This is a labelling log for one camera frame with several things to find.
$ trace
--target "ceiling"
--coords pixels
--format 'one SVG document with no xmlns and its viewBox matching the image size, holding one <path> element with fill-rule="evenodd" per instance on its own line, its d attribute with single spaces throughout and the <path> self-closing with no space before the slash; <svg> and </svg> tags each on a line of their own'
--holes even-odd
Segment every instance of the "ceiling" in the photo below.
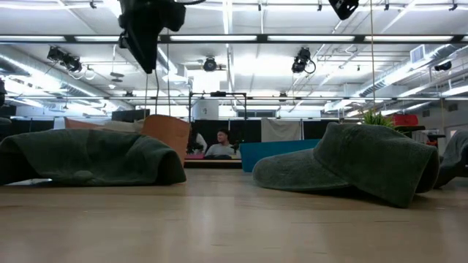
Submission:
<svg viewBox="0 0 468 263">
<path fill-rule="evenodd" d="M 0 34 L 120 34 L 116 15 L 112 12 L 112 2 L 116 0 L 94 1 L 96 9 L 84 7 L 84 0 L 20 0 L 0 1 Z M 263 10 L 258 11 L 258 0 L 207 0 L 206 3 L 187 7 L 185 24 L 179 32 L 164 30 L 162 34 L 466 34 L 468 32 L 468 0 L 456 0 L 458 8 L 448 11 L 452 1 L 448 0 L 401 0 L 391 1 L 390 9 L 384 11 L 385 1 L 375 1 L 372 13 L 370 1 L 361 1 L 360 7 L 349 19 L 340 23 L 327 1 L 323 2 L 322 12 L 318 12 L 318 0 L 262 0 Z M 59 9 L 76 6 L 84 8 Z M 13 47 L 44 64 L 63 73 L 64 68 L 53 65 L 46 59 L 49 44 L 16 44 Z M 133 91 L 137 96 L 154 96 L 159 82 L 160 96 L 187 96 L 190 85 L 163 78 L 167 73 L 159 65 L 156 81 L 154 75 L 147 76 L 139 67 L 130 52 L 112 45 L 58 45 L 62 50 L 80 57 L 80 61 L 95 72 L 77 74 L 79 81 L 98 88 L 112 96 L 121 96 Z M 300 44 L 231 44 L 230 70 L 233 73 L 232 90 L 247 92 L 252 96 L 278 96 L 280 91 L 288 96 L 349 96 L 351 86 L 359 87 L 384 71 L 391 70 L 402 61 L 409 59 L 410 51 L 418 45 L 300 45 Z M 213 56 L 218 64 L 228 64 L 226 44 L 171 44 L 160 45 L 170 62 L 185 66 L 185 77 L 200 75 L 199 60 Z M 301 47 L 308 47 L 314 57 L 317 70 L 313 75 L 293 75 L 293 57 Z M 464 56 L 453 59 L 450 72 L 429 72 L 421 69 L 415 74 L 395 82 L 401 86 L 394 94 L 430 83 L 434 78 L 453 74 L 465 68 Z M 122 83 L 113 83 L 110 73 L 124 74 Z M 228 91 L 227 73 L 216 72 L 220 79 L 219 88 Z M 448 82 L 440 83 L 437 89 L 446 87 Z M 133 101 L 130 104 L 142 104 Z M 304 101 L 304 105 L 325 105 L 327 101 Z"/>
</svg>

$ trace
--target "stage light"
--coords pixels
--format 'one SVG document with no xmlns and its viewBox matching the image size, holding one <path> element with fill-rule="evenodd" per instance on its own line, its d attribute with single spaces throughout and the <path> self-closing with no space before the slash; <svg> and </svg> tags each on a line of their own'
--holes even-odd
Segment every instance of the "stage light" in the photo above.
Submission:
<svg viewBox="0 0 468 263">
<path fill-rule="evenodd" d="M 213 57 L 206 58 L 205 63 L 203 64 L 203 70 L 206 72 L 213 72 L 217 67 L 218 65 Z"/>
<path fill-rule="evenodd" d="M 328 0 L 339 19 L 346 20 L 359 6 L 358 0 Z"/>
<path fill-rule="evenodd" d="M 307 65 L 309 63 L 314 65 L 314 70 L 311 72 L 306 71 Z M 316 66 L 315 63 L 311 60 L 310 50 L 308 47 L 302 47 L 299 51 L 298 55 L 294 57 L 294 63 L 292 63 L 292 73 L 302 73 L 306 72 L 308 74 L 312 74 L 315 72 Z"/>
<path fill-rule="evenodd" d="M 49 53 L 47 54 L 47 59 L 54 62 L 55 64 L 59 63 L 60 65 L 67 68 L 69 72 L 80 72 L 82 69 L 80 58 L 74 57 L 64 51 L 60 50 L 58 47 L 50 47 Z"/>
<path fill-rule="evenodd" d="M 452 68 L 452 61 L 445 62 L 443 64 L 434 66 L 435 71 L 447 71 Z"/>
<path fill-rule="evenodd" d="M 69 72 L 80 72 L 82 69 L 80 58 L 73 57 L 70 54 L 66 54 L 60 62 L 60 65 L 65 66 Z"/>
</svg>

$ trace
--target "white ceiling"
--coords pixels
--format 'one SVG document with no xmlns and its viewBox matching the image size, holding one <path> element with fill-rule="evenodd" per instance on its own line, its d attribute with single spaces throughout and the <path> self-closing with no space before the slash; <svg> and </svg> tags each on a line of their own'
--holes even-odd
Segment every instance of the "white ceiling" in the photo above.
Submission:
<svg viewBox="0 0 468 263">
<path fill-rule="evenodd" d="M 65 5 L 83 5 L 88 1 L 63 0 Z M 255 6 L 258 0 L 233 0 L 234 11 L 232 19 L 231 34 L 259 34 L 261 31 L 261 12 Z M 317 4 L 318 0 L 263 0 L 264 4 Z M 392 7 L 404 7 L 411 0 L 390 1 Z M 418 8 L 441 7 L 440 11 L 409 11 L 402 15 L 385 32 L 382 30 L 401 12 L 396 9 L 388 11 L 373 11 L 373 28 L 371 28 L 370 12 L 356 12 L 351 18 L 343 21 L 336 30 L 336 34 L 465 34 L 468 32 L 468 0 L 457 0 L 459 8 L 449 12 L 448 7 L 451 0 L 419 0 Z M 102 6 L 101 1 L 96 1 L 97 9 L 83 8 L 70 10 L 24 10 L 0 8 L 0 34 L 119 34 L 116 16 L 107 8 Z M 200 9 L 189 7 L 186 12 L 185 24 L 179 32 L 170 34 L 223 34 L 223 11 L 222 0 L 207 0 L 204 4 L 212 9 Z M 359 9 L 365 8 L 368 1 L 361 1 Z M 5 4 L 14 4 L 20 7 L 57 7 L 59 1 L 0 1 L 0 7 Z M 339 22 L 333 11 L 314 11 L 316 7 L 288 7 L 267 8 L 263 13 L 264 32 L 266 34 L 330 34 Z M 59 45 L 73 55 L 80 56 L 84 64 L 90 66 L 97 73 L 93 80 L 81 80 L 89 85 L 102 89 L 109 94 L 122 94 L 125 90 L 144 90 L 146 87 L 146 76 L 137 66 L 135 60 L 128 50 L 117 49 L 113 68 L 114 72 L 125 74 L 124 81 L 118 83 L 117 88 L 110 90 L 113 61 L 112 45 Z M 279 91 L 289 91 L 290 95 L 302 92 L 303 95 L 312 91 L 328 91 L 339 94 L 343 91 L 344 84 L 361 84 L 372 78 L 372 56 L 371 46 L 355 46 L 349 50 L 359 50 L 359 54 L 349 61 L 343 69 L 339 66 L 351 56 L 345 50 L 349 45 L 325 45 L 320 51 L 317 62 L 317 71 L 306 83 L 306 85 L 295 85 L 295 79 L 290 71 L 293 56 L 303 45 L 294 44 L 235 44 L 232 45 L 234 54 L 235 73 L 234 89 L 250 93 L 261 93 L 278 95 Z M 16 45 L 15 48 L 29 56 L 33 56 L 45 63 L 50 45 L 24 44 Z M 167 45 L 160 45 L 167 53 Z M 320 45 L 308 45 L 314 53 Z M 374 70 L 376 77 L 380 72 L 390 69 L 393 65 L 409 57 L 409 51 L 416 45 L 375 45 L 374 46 Z M 227 50 L 225 44 L 173 44 L 168 47 L 168 57 L 174 64 L 183 64 L 190 69 L 197 68 L 198 60 L 206 56 L 214 56 L 219 64 L 227 63 Z M 319 84 L 331 74 L 329 81 L 324 85 Z M 420 85 L 424 77 L 414 80 L 414 76 L 403 80 L 400 84 Z M 154 91 L 156 79 L 149 77 L 149 89 Z M 171 95 L 180 93 L 188 94 L 186 85 L 171 83 Z"/>
</svg>

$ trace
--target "wooden table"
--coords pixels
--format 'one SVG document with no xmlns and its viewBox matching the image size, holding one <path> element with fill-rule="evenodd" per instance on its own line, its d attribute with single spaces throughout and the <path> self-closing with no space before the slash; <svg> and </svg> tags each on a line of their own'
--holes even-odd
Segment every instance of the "wooden table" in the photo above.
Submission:
<svg viewBox="0 0 468 263">
<path fill-rule="evenodd" d="M 415 198 L 257 187 L 235 169 L 176 186 L 0 187 L 1 263 L 465 262 L 468 180 Z"/>
</svg>

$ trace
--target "person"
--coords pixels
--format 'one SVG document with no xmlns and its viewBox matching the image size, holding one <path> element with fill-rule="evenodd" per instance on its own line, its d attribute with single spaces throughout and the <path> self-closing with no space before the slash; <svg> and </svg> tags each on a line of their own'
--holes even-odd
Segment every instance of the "person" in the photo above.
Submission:
<svg viewBox="0 0 468 263">
<path fill-rule="evenodd" d="M 189 144 L 187 145 L 187 152 L 189 154 L 205 153 L 208 145 L 206 144 L 203 136 L 192 126 L 190 126 Z"/>
<path fill-rule="evenodd" d="M 218 144 L 212 145 L 205 156 L 232 156 L 236 152 L 233 146 L 229 143 L 229 131 L 227 129 L 220 129 L 218 131 Z"/>
</svg>

